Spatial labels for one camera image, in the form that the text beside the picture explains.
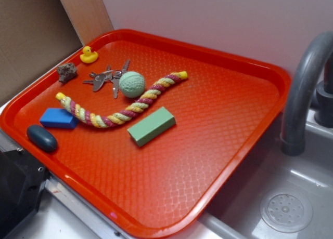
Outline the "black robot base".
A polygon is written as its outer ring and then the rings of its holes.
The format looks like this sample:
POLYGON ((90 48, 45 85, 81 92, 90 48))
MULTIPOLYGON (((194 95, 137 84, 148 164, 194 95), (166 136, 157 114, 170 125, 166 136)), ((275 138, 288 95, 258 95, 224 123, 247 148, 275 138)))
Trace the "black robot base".
POLYGON ((1 152, 1 238, 37 214, 48 170, 26 150, 1 152))

